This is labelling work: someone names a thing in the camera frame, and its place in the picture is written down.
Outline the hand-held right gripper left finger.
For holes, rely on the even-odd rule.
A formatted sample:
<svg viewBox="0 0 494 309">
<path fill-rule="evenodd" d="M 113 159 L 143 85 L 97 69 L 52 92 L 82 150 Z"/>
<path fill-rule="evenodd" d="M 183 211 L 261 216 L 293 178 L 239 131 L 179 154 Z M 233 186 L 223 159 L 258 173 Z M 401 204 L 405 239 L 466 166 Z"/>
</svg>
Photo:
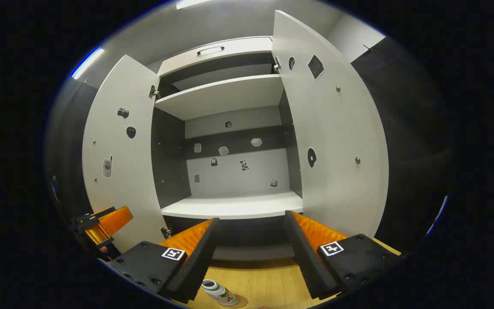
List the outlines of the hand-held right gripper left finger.
<svg viewBox="0 0 494 309">
<path fill-rule="evenodd" d="M 101 265 L 151 297 L 187 304 L 195 299 L 210 266 L 220 223 L 219 218 L 205 220 L 159 244 L 141 241 Z"/>
</svg>

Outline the black backdrop cloth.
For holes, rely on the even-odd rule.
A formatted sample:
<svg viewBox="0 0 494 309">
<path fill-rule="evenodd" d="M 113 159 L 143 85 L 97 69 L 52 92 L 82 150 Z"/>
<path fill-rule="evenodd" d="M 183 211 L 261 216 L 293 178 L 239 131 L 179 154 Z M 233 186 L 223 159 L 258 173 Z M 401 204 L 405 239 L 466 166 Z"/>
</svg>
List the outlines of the black backdrop cloth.
<svg viewBox="0 0 494 309">
<path fill-rule="evenodd" d="M 390 37 L 352 65 L 372 95 L 386 134 L 389 185 L 376 238 L 410 252 L 455 190 L 457 114 L 424 67 Z"/>
</svg>

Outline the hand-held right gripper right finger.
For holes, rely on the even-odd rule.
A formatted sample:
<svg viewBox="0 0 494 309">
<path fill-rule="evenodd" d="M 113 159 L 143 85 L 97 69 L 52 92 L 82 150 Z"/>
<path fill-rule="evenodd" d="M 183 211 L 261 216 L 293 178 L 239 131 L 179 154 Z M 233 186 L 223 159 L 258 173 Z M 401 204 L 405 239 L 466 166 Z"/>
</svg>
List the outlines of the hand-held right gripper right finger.
<svg viewBox="0 0 494 309">
<path fill-rule="evenodd" d="M 312 298 L 345 297 L 398 266 L 402 256 L 359 233 L 345 236 L 293 211 L 284 230 Z"/>
</svg>

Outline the white cabinet drawer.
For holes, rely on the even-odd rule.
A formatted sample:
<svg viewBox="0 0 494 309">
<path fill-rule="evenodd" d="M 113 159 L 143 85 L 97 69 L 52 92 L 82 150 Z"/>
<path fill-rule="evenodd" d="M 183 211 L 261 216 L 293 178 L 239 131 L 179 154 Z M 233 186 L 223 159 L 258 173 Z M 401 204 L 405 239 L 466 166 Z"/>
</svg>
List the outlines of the white cabinet drawer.
<svg viewBox="0 0 494 309">
<path fill-rule="evenodd" d="M 272 64 L 272 47 L 272 36 L 251 36 L 209 43 L 163 60 L 157 74 L 176 82 L 221 69 Z"/>
</svg>

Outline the white cabinet shelf board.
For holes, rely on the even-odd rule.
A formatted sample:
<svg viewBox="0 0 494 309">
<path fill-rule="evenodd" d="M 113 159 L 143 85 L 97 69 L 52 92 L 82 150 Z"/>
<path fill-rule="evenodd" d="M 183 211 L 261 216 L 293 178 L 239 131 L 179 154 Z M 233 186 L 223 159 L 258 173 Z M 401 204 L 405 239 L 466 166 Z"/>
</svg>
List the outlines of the white cabinet shelf board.
<svg viewBox="0 0 494 309">
<path fill-rule="evenodd" d="M 155 101 L 154 107 L 183 121 L 243 109 L 278 106 L 284 92 L 278 74 L 213 82 Z"/>
</svg>

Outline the white cabinet bottom board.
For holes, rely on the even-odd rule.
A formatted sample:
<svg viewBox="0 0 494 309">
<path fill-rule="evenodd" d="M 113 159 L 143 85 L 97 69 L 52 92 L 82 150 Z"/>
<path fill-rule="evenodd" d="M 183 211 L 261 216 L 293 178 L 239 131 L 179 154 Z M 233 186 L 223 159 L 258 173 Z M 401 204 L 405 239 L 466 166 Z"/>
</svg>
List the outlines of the white cabinet bottom board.
<svg viewBox="0 0 494 309">
<path fill-rule="evenodd" d="M 165 216 L 223 220 L 269 218 L 286 211 L 303 212 L 303 201 L 293 191 L 222 198 L 188 197 L 162 209 Z"/>
</svg>

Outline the long ceiling light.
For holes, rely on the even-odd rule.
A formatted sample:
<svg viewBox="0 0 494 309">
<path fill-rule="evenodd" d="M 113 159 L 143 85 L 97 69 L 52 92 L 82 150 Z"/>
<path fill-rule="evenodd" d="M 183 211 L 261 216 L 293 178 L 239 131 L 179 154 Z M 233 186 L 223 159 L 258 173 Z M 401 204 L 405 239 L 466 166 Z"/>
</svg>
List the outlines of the long ceiling light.
<svg viewBox="0 0 494 309">
<path fill-rule="evenodd" d="M 104 49 L 101 47 L 96 48 L 86 59 L 84 59 L 81 64 L 74 70 L 71 74 L 71 78 L 77 80 L 79 79 L 88 68 L 104 53 Z"/>
<path fill-rule="evenodd" d="M 206 3 L 209 1 L 212 0 L 179 0 L 176 3 L 176 9 L 180 10 L 180 9 L 188 8 L 190 6 L 196 6 L 198 4 Z"/>
</svg>

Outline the white and grey cabinet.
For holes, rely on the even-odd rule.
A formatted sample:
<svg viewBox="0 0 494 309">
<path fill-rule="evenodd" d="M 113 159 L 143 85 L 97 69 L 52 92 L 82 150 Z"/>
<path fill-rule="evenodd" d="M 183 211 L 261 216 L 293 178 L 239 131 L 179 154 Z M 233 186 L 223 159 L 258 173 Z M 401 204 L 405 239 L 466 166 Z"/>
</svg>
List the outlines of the white and grey cabinet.
<svg viewBox="0 0 494 309">
<path fill-rule="evenodd" d="M 156 100 L 201 85 L 280 74 L 278 61 L 202 73 L 180 81 L 161 77 Z M 161 211 L 190 196 L 222 198 L 293 191 L 302 198 L 301 170 L 286 90 L 278 106 L 243 109 L 183 121 L 154 108 L 152 162 Z M 163 215 L 175 235 L 205 219 Z M 294 256 L 284 215 L 223 220 L 213 259 L 269 261 Z"/>
</svg>

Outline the white cabinet door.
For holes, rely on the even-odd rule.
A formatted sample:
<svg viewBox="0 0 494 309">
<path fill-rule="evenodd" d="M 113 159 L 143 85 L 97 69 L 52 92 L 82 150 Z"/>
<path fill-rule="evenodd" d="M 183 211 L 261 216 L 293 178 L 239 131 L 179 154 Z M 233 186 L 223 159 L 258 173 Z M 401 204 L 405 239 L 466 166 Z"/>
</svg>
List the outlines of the white cabinet door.
<svg viewBox="0 0 494 309">
<path fill-rule="evenodd" d="M 151 156 L 151 91 L 159 82 L 156 73 L 124 55 L 98 89 L 84 127 L 82 172 L 93 211 L 127 207 L 133 216 L 112 236 L 121 253 L 141 241 L 163 241 L 166 224 Z"/>
<path fill-rule="evenodd" d="M 358 72 L 327 39 L 276 10 L 280 64 L 300 160 L 303 213 L 347 236 L 373 237 L 389 185 L 382 121 Z"/>
</svg>

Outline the white bottle with green cap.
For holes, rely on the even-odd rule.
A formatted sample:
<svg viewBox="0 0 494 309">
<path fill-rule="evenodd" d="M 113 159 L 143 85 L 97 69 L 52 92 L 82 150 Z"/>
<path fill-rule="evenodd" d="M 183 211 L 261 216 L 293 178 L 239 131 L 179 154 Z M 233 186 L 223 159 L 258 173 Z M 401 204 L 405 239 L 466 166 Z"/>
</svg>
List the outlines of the white bottle with green cap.
<svg viewBox="0 0 494 309">
<path fill-rule="evenodd" d="M 209 297 L 217 301 L 222 306 L 235 306 L 239 303 L 239 300 L 233 293 L 214 280 L 203 280 L 201 287 Z"/>
</svg>

